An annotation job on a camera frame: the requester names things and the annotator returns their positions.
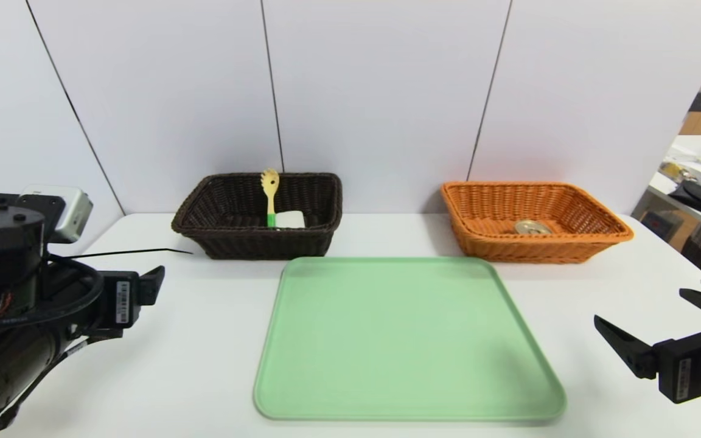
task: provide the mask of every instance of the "black cable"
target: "black cable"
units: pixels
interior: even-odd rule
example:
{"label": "black cable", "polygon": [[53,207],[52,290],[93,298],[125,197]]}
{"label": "black cable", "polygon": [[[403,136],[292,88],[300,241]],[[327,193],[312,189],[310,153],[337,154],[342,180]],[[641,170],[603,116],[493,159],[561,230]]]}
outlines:
{"label": "black cable", "polygon": [[91,303],[96,301],[100,296],[103,289],[105,289],[105,279],[99,274],[99,272],[80,262],[75,260],[68,260],[64,257],[58,255],[50,255],[48,260],[55,263],[61,263],[63,265],[77,269],[83,272],[88,277],[92,279],[92,287],[85,294],[85,296],[67,305],[61,305],[56,308],[51,308],[50,310],[33,311],[33,313],[25,313],[19,316],[12,316],[9,318],[0,319],[0,329],[9,329],[14,327],[26,326],[30,324],[39,324],[40,322],[53,321],[54,319],[62,318],[67,315],[72,315],[73,313],[78,313],[78,311],[83,310],[88,307]]}
{"label": "black cable", "polygon": [[113,252],[97,252],[95,254],[82,254],[82,255],[70,255],[68,257],[64,257],[65,259],[84,259],[86,257],[100,257],[100,256],[116,256],[119,254],[136,254],[137,252],[158,252],[158,251],[170,251],[170,252],[180,252],[183,254],[193,254],[192,252],[189,251],[181,251],[180,249],[171,249],[171,248],[156,248],[156,249],[134,249],[131,251],[113,251]]}

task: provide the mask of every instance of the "desk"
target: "desk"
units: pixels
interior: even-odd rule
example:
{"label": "desk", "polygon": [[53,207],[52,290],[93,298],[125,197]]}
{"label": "desk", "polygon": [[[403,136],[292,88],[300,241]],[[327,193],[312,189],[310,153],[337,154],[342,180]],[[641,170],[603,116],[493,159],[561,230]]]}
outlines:
{"label": "desk", "polygon": [[[285,262],[209,260],[170,230],[172,214],[120,219],[88,252],[168,247],[85,259],[97,269],[167,269],[161,295],[123,339],[83,349],[47,377],[0,438],[357,437],[667,438],[701,436],[701,399],[673,405],[637,380],[593,329],[598,313],[654,343],[701,331],[678,288],[701,272],[639,222],[581,265],[495,263],[567,391],[554,422],[274,422],[253,383]],[[459,256],[442,214],[347,214],[328,256]]]}
{"label": "desk", "polygon": [[[670,151],[672,155],[701,155],[701,136],[678,136],[675,139]],[[639,208],[636,208],[632,213],[633,217],[641,218],[643,216],[644,210],[650,203],[651,195],[669,203],[671,206],[684,211],[689,214],[689,216],[694,217],[699,223],[701,223],[701,211],[695,210],[683,203],[672,199],[669,194],[678,187],[678,185],[670,178],[656,172],[654,177],[651,178],[650,183],[646,193],[643,195],[643,199],[640,200],[638,204]]]}

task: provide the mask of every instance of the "white wall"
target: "white wall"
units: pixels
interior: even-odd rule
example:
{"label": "white wall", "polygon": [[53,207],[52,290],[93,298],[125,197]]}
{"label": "white wall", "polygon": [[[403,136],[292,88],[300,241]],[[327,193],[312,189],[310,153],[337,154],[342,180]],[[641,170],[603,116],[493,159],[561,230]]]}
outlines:
{"label": "white wall", "polygon": [[0,192],[30,184],[76,186],[88,192],[94,213],[76,244],[81,252],[122,211],[72,114],[23,0],[0,0]]}
{"label": "white wall", "polygon": [[701,0],[514,0],[470,177],[629,213],[700,84]]}
{"label": "white wall", "polygon": [[[32,1],[127,212],[280,167],[259,2]],[[469,167],[506,5],[264,0],[286,169],[340,174],[349,212],[439,208]],[[470,176],[567,181],[631,211],[700,83],[699,0],[514,0]],[[92,230],[120,215],[22,0],[0,0],[0,157],[20,164],[0,190],[82,186]]]}
{"label": "white wall", "polygon": [[206,175],[281,168],[257,0],[31,0],[126,213]]}
{"label": "white wall", "polygon": [[264,0],[290,172],[351,213],[444,210],[464,180],[509,0]]}

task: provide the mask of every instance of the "plastic tray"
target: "plastic tray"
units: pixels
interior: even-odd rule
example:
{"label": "plastic tray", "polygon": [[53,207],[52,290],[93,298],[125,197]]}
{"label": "plastic tray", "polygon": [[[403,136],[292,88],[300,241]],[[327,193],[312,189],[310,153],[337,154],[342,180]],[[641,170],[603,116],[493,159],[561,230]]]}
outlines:
{"label": "plastic tray", "polygon": [[271,419],[533,421],[567,397],[494,268],[471,258],[300,258],[254,389]]}

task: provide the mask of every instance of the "dark brown wicker basket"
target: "dark brown wicker basket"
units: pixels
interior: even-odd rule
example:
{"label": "dark brown wicker basket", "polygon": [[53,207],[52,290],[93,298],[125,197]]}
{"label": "dark brown wicker basket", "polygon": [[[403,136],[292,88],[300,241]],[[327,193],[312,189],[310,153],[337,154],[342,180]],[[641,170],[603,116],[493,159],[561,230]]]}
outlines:
{"label": "dark brown wicker basket", "polygon": [[204,178],[181,205],[172,229],[212,259],[291,260],[323,256],[343,214],[342,183],[330,173],[284,173],[275,211],[300,210],[305,228],[268,228],[261,174]]}

